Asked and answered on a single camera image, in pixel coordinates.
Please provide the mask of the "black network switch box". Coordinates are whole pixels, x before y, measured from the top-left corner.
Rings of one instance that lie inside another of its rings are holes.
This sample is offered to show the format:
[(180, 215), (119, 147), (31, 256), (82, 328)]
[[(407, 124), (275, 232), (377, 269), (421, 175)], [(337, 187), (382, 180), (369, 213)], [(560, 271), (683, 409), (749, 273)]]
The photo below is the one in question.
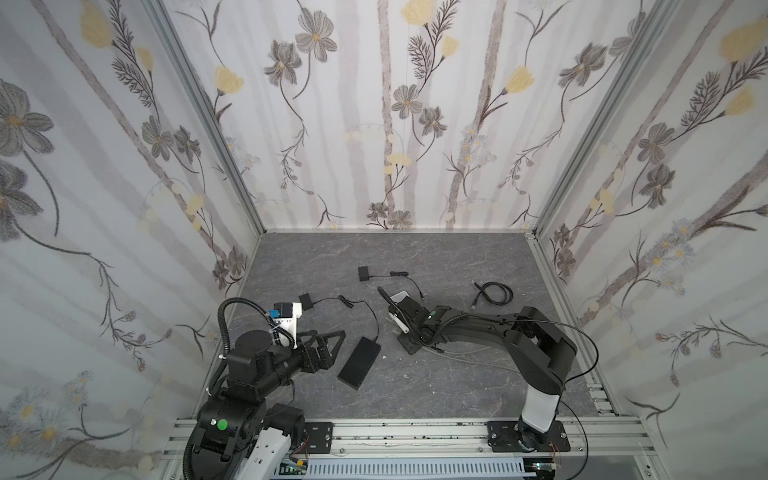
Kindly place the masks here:
[(359, 390), (381, 351), (381, 345), (362, 337), (337, 375), (345, 385)]

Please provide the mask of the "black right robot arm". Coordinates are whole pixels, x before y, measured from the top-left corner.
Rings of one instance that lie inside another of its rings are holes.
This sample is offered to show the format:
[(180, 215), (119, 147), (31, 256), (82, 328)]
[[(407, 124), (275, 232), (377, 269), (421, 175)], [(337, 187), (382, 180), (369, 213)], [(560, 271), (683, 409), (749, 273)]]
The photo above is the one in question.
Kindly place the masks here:
[(405, 292), (390, 295), (381, 287), (377, 292), (388, 304), (390, 317), (401, 330), (398, 341), (410, 355), (422, 349), (441, 353), (442, 346), (451, 342), (497, 348), (509, 355), (527, 383), (525, 402), (510, 434), (489, 435), (491, 446), (522, 452), (551, 446), (550, 432), (566, 385), (591, 373), (599, 362), (594, 359), (588, 369), (573, 375), (578, 348), (565, 331), (578, 333), (592, 347), (596, 342), (583, 330), (552, 321), (534, 307), (510, 315), (485, 315), (445, 305), (428, 308)]

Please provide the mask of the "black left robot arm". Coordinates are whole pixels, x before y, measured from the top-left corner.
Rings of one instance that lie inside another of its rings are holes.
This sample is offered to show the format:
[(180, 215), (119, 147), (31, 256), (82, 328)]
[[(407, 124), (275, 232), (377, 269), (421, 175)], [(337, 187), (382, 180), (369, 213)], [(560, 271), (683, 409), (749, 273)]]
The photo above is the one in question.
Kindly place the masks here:
[[(226, 310), (253, 308), (267, 323), (232, 339)], [(268, 403), (294, 376), (331, 369), (346, 338), (343, 330), (300, 332), (302, 306), (278, 302), (266, 310), (256, 302), (232, 297), (217, 310), (222, 353), (185, 446), (181, 469), (186, 479), (269, 479), (280, 465), (304, 474), (312, 450), (327, 453), (333, 428), (307, 425), (304, 412), (291, 403)]]

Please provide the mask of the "black power adapter with cable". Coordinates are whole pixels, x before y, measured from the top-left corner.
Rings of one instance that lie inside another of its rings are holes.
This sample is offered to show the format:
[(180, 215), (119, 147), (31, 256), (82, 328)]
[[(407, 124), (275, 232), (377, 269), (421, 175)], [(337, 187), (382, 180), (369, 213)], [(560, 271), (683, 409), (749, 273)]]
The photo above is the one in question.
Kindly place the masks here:
[(381, 335), (381, 322), (379, 321), (378, 316), (375, 313), (375, 311), (373, 310), (373, 308), (371, 307), (371, 305), (366, 300), (352, 300), (352, 299), (347, 298), (344, 295), (337, 295), (337, 296), (332, 296), (332, 297), (325, 297), (325, 298), (320, 298), (320, 299), (314, 299), (309, 293), (301, 294), (298, 297), (298, 300), (299, 300), (299, 303), (301, 304), (302, 309), (304, 311), (311, 310), (314, 307), (316, 307), (317, 305), (319, 305), (320, 303), (332, 302), (332, 301), (339, 302), (339, 303), (341, 303), (342, 305), (344, 305), (348, 309), (354, 309), (357, 305), (363, 305), (370, 312), (370, 314), (372, 315), (372, 317), (374, 319), (374, 322), (375, 322), (376, 334), (375, 334), (375, 336), (373, 338), (373, 341), (377, 342), (379, 340), (379, 338), (380, 338), (380, 335)]

